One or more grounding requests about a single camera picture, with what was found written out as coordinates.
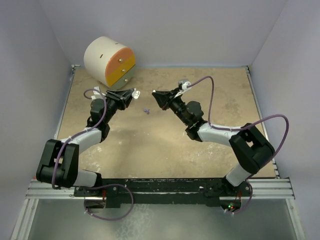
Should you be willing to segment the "white earbud charging case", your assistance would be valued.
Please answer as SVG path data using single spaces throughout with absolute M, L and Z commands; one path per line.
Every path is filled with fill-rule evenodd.
M 132 93 L 132 97 L 136 100 L 139 98 L 140 94 L 141 94 L 141 92 L 135 88 Z

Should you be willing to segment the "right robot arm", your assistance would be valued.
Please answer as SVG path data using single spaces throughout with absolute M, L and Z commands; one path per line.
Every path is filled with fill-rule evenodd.
M 197 101 L 183 102 L 179 90 L 152 92 L 158 106 L 173 113 L 187 126 L 187 136 L 198 142 L 212 142 L 231 147 L 238 161 L 225 176 L 222 190 L 228 196 L 235 195 L 240 190 L 240 184 L 262 169 L 275 153 L 274 147 L 265 136 L 252 126 L 243 127 L 212 127 L 203 119 L 201 104 Z

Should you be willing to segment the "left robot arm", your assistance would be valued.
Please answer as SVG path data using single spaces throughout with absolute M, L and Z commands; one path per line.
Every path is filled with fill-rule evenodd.
M 85 187 L 91 196 L 98 196 L 103 191 L 102 176 L 98 172 L 80 169 L 79 156 L 107 138 L 109 121 L 117 111 L 124 111 L 133 99 L 138 99 L 140 91 L 130 88 L 103 93 L 98 87 L 91 91 L 86 127 L 67 138 L 48 140 L 35 177 L 39 182 L 51 184 L 53 189 Z

